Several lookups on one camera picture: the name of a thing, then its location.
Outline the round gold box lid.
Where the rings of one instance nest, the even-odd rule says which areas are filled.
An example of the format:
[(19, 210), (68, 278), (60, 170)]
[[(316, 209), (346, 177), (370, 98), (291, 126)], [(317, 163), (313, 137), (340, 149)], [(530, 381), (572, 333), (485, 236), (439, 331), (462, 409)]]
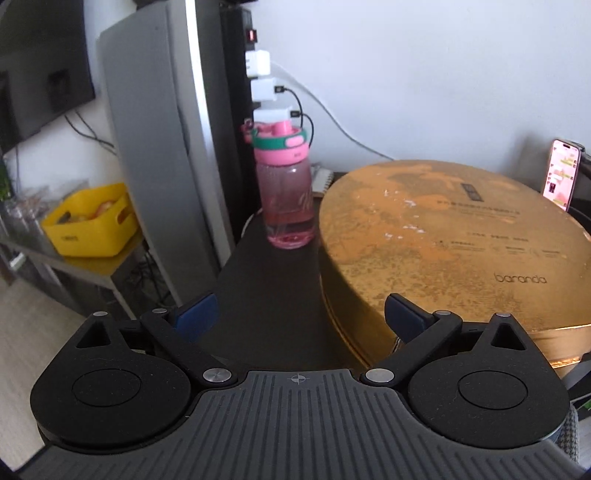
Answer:
[(467, 165), (405, 160), (335, 181), (318, 215), (329, 266), (376, 309), (398, 293), (426, 311), (533, 332), (590, 327), (590, 236), (510, 178)]

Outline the yellow plastic basket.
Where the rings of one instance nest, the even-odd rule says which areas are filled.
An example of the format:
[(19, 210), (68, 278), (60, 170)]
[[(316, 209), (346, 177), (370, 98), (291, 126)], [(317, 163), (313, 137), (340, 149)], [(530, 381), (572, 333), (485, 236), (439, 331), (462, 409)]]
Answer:
[(114, 257), (140, 229), (124, 183), (69, 195), (41, 226), (61, 256), (82, 258)]

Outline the grey side table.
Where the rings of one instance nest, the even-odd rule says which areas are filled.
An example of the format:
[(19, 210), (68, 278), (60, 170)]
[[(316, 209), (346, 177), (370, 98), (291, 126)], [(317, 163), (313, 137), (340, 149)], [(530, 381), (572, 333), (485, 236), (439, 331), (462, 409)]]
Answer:
[(1, 234), (1, 245), (23, 253), (32, 260), (67, 274), (77, 280), (110, 290), (130, 319), (140, 315), (141, 308), (133, 297), (126, 279), (145, 253), (143, 235), (132, 236), (122, 251), (109, 258), (78, 258), (60, 256), (43, 235), (24, 237)]

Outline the round gold box base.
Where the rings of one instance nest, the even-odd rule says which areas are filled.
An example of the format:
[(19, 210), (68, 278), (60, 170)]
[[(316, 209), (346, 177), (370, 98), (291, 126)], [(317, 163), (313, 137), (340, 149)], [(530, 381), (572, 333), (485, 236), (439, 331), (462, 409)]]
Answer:
[[(370, 306), (332, 267), (321, 268), (322, 299), (332, 327), (349, 349), (346, 361), (360, 369), (377, 365), (404, 344), (387, 325), (384, 310)], [(533, 332), (530, 337), (560, 377), (590, 351), (590, 327)]]

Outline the pink water bottle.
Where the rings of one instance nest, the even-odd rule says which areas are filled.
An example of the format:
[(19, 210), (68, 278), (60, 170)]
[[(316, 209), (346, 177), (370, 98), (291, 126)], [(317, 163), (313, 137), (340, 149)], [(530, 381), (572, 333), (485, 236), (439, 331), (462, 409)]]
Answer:
[(263, 222), (270, 244), (283, 250), (303, 247), (315, 237), (308, 134), (290, 120), (242, 125), (252, 146)]

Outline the pink smartphone on stand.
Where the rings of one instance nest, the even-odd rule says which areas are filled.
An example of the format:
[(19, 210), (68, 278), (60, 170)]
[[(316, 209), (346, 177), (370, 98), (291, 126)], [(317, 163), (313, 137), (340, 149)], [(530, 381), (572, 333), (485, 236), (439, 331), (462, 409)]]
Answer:
[(542, 195), (563, 211), (569, 209), (584, 149), (561, 139), (552, 141)]

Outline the white charger plug bottom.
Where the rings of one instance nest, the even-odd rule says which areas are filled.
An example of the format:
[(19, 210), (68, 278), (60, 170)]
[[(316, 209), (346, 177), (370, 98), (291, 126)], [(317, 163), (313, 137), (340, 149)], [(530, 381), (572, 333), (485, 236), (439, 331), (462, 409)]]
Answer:
[(301, 111), (294, 107), (257, 108), (252, 112), (252, 120), (264, 124), (273, 124), (300, 117)]

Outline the white charger plug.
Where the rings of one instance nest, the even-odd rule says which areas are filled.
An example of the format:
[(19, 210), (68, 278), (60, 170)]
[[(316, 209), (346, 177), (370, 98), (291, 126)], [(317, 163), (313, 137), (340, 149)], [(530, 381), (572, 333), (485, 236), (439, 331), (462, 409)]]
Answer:
[(279, 85), (274, 77), (257, 78), (250, 81), (252, 102), (274, 102), (277, 95), (283, 93), (283, 85)]
[(249, 50), (245, 52), (245, 74), (249, 79), (270, 76), (270, 52)]
[(301, 111), (294, 107), (257, 108), (252, 112), (252, 120), (264, 124), (273, 124), (300, 117)]

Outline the white charger plug middle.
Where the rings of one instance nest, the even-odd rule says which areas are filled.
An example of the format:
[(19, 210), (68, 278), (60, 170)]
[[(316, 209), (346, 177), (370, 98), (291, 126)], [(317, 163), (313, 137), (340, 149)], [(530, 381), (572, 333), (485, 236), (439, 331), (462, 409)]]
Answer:
[(274, 77), (257, 78), (250, 81), (252, 102), (274, 102), (277, 95), (283, 93), (283, 85), (279, 85)]

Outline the white charger plug top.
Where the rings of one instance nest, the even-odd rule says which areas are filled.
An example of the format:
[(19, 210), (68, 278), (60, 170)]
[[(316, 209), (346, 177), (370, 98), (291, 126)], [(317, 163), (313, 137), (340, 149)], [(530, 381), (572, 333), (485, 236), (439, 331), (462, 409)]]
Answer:
[(245, 52), (245, 74), (249, 79), (270, 76), (270, 52), (249, 50)]

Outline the black monitor screen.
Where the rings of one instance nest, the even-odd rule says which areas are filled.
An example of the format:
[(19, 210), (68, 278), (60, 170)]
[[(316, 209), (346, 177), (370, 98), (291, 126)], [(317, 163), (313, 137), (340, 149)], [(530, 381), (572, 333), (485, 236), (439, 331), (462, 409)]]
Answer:
[(1, 3), (1, 151), (95, 98), (81, 0)]

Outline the black power strip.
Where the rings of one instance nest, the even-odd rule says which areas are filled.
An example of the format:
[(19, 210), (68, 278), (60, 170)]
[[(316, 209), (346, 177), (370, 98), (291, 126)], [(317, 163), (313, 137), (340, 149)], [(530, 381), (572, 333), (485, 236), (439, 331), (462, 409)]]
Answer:
[(254, 109), (250, 79), (246, 74), (245, 53), (256, 48), (257, 34), (252, 26), (252, 13), (240, 2), (221, 3), (221, 34), (226, 78), (228, 78), (232, 125), (238, 143), (240, 187), (238, 206), (249, 217), (259, 209), (256, 163), (252, 147), (245, 142), (242, 126), (252, 118)]

